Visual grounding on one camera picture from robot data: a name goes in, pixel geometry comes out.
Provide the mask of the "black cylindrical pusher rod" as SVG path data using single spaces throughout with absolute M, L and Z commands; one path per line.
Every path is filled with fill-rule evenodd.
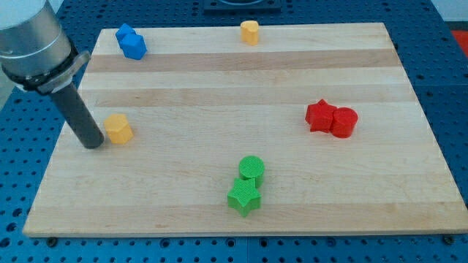
M 51 93 L 50 97 L 84 148 L 98 148 L 104 142 L 103 133 L 74 83 Z

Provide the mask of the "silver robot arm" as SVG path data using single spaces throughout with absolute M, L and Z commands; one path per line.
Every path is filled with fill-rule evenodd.
M 104 135 L 73 82 L 89 62 L 63 30 L 47 0 L 1 2 L 1 70 L 23 91 L 49 96 L 84 148 Z

